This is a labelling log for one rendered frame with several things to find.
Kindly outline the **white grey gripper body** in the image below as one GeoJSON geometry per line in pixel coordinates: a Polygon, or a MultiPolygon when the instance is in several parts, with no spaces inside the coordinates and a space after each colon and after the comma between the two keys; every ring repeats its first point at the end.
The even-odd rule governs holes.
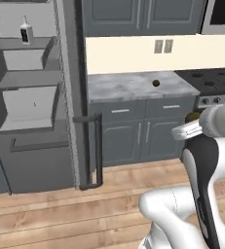
{"type": "Polygon", "coordinates": [[[171,130],[175,140],[187,140],[203,133],[198,120],[180,125],[171,130]]]}

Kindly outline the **dark green avocado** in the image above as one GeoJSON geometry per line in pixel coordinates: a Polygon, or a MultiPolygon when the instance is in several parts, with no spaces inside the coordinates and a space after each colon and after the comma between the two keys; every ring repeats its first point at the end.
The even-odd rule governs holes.
{"type": "Polygon", "coordinates": [[[189,113],[187,115],[187,117],[185,118],[185,122],[186,123],[190,123],[194,120],[197,120],[198,118],[200,117],[200,113],[199,112],[192,112],[192,113],[189,113]]]}

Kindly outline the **grey fridge door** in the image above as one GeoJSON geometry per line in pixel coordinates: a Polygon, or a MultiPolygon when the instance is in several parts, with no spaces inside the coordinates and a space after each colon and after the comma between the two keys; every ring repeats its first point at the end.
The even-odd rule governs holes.
{"type": "Polygon", "coordinates": [[[54,0],[57,46],[65,97],[67,135],[74,186],[85,190],[91,182],[86,48],[82,0],[54,0]]]}

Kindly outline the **grey fridge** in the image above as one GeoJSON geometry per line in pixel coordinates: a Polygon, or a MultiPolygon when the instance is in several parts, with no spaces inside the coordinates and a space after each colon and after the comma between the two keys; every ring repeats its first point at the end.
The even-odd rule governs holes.
{"type": "MultiPolygon", "coordinates": [[[[54,37],[43,50],[0,51],[0,82],[8,71],[60,71],[54,0],[0,0],[0,38],[20,38],[23,17],[32,26],[33,38],[54,37]]],[[[52,119],[55,127],[67,122],[63,80],[55,86],[0,89],[0,126],[13,120],[52,119]]]]}

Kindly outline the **grey fridge shelf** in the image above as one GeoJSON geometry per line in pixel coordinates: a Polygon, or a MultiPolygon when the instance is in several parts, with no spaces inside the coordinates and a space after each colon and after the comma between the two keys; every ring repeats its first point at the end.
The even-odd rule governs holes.
{"type": "Polygon", "coordinates": [[[54,37],[36,37],[30,45],[25,45],[20,38],[0,38],[0,51],[43,50],[54,43],[54,37]]]}
{"type": "Polygon", "coordinates": [[[0,132],[3,131],[16,131],[24,129],[37,129],[37,128],[52,128],[54,121],[52,119],[39,119],[39,120],[13,120],[7,117],[3,124],[0,126],[0,132]]]}
{"type": "Polygon", "coordinates": [[[55,86],[60,82],[60,71],[8,71],[0,82],[0,89],[55,86]]]}

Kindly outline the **white liquor bottle black label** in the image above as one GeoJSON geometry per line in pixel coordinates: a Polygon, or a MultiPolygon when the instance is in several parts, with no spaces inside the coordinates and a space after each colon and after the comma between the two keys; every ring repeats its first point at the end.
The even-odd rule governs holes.
{"type": "Polygon", "coordinates": [[[23,24],[20,26],[21,40],[25,45],[30,45],[33,38],[32,26],[27,22],[26,17],[23,17],[23,24]]]}

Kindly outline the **blue-grey base cupboard door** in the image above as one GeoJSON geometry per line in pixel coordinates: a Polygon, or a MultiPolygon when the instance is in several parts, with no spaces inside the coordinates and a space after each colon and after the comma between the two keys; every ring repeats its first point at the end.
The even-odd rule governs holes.
{"type": "Polygon", "coordinates": [[[144,121],[144,129],[141,142],[140,161],[171,160],[181,156],[184,146],[183,141],[176,141],[171,130],[182,125],[182,117],[152,118],[144,121]],[[146,139],[147,123],[150,124],[148,143],[146,139]]]}
{"type": "Polygon", "coordinates": [[[115,166],[139,162],[143,121],[102,125],[102,163],[115,166]]]}

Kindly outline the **blue-grey drawer front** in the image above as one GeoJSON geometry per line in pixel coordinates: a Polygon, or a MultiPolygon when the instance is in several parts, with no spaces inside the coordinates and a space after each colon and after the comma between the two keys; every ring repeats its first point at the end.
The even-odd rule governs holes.
{"type": "Polygon", "coordinates": [[[101,113],[104,123],[140,120],[145,115],[145,100],[91,103],[89,112],[101,113]]]}
{"type": "Polygon", "coordinates": [[[195,96],[159,98],[146,102],[146,118],[185,117],[195,105],[195,96]]]}

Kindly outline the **black hob stove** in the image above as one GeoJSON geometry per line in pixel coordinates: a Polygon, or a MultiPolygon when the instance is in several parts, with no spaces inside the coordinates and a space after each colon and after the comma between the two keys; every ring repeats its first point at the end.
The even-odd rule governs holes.
{"type": "Polygon", "coordinates": [[[225,68],[176,70],[175,73],[200,92],[195,107],[206,107],[225,104],[225,68]],[[213,99],[219,97],[221,101],[216,104],[213,99]],[[208,105],[202,103],[207,98],[208,105]]]}

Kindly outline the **silver microwave oven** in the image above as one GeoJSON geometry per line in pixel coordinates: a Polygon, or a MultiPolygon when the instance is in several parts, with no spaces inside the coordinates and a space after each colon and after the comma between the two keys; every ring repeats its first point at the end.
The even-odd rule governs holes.
{"type": "Polygon", "coordinates": [[[206,0],[200,33],[225,34],[225,0],[206,0]]]}

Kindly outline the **grey freezer drawer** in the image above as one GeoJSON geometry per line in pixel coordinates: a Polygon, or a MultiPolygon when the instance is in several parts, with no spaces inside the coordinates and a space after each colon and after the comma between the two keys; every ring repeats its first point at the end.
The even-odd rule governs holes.
{"type": "Polygon", "coordinates": [[[13,194],[39,193],[72,188],[73,174],[69,148],[10,152],[17,145],[67,141],[65,122],[54,128],[0,132],[0,160],[13,194]]]}

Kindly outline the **grey wall socket plate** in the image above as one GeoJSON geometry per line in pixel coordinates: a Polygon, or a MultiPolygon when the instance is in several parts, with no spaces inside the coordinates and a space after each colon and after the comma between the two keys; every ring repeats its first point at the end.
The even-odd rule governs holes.
{"type": "Polygon", "coordinates": [[[163,40],[156,40],[154,53],[161,53],[163,51],[163,44],[164,44],[163,40]]]}
{"type": "Polygon", "coordinates": [[[172,51],[173,40],[169,39],[165,41],[164,53],[171,53],[172,51]]]}

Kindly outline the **blue-grey wall cupboard door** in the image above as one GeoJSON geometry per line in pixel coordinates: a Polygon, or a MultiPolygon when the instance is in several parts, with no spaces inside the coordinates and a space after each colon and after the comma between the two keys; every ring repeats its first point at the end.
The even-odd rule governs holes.
{"type": "Polygon", "coordinates": [[[196,34],[205,6],[205,0],[153,0],[150,35],[196,34]]]}
{"type": "Polygon", "coordinates": [[[138,0],[83,0],[86,36],[138,35],[144,3],[141,0],[139,29],[136,29],[137,3],[138,0]]]}

